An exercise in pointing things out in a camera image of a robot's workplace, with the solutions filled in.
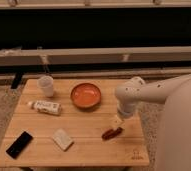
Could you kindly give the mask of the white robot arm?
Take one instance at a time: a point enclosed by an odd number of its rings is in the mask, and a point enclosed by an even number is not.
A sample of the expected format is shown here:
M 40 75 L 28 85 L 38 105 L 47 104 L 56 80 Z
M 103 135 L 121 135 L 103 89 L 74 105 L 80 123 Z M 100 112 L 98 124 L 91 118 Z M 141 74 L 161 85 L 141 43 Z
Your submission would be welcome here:
M 140 101 L 163 103 L 154 171 L 191 171 L 191 74 L 152 83 L 133 77 L 115 88 L 115 97 L 123 119 Z

